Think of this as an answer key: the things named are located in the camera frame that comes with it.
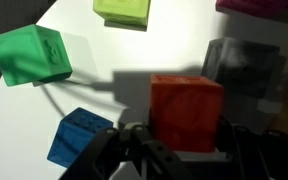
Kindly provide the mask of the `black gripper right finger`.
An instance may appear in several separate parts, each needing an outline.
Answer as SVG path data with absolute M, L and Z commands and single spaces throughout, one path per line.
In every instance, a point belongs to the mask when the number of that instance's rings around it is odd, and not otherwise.
M 288 135 L 281 131 L 257 134 L 220 117 L 216 147 L 237 165 L 242 180 L 288 180 Z

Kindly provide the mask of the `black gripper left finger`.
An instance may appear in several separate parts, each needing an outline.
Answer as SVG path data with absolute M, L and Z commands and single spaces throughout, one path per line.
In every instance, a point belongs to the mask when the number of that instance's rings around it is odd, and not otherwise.
M 154 170 L 149 179 L 180 180 L 184 164 L 145 125 L 130 123 L 123 130 L 98 132 L 60 177 L 60 180 L 108 180 L 121 162 L 131 161 L 142 174 L 142 161 Z

